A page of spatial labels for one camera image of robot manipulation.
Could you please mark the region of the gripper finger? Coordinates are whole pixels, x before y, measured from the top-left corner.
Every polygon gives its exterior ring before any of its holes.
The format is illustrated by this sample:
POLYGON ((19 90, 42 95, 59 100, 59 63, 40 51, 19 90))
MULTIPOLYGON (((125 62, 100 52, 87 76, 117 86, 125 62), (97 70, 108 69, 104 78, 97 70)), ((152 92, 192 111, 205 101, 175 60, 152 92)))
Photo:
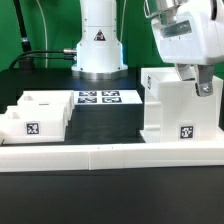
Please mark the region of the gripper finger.
POLYGON ((176 64, 175 69, 182 81, 190 81, 195 79, 189 64, 176 64))
POLYGON ((196 65, 196 88, 200 97, 207 97, 213 94, 213 65, 196 65))

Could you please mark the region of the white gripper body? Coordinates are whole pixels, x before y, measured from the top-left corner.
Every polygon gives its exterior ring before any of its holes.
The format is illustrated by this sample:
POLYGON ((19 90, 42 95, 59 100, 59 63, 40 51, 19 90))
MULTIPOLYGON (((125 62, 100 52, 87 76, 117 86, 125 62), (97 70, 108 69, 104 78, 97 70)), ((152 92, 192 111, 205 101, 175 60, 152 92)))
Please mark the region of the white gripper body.
POLYGON ((144 0, 144 13, 163 62, 224 61, 224 0, 144 0))

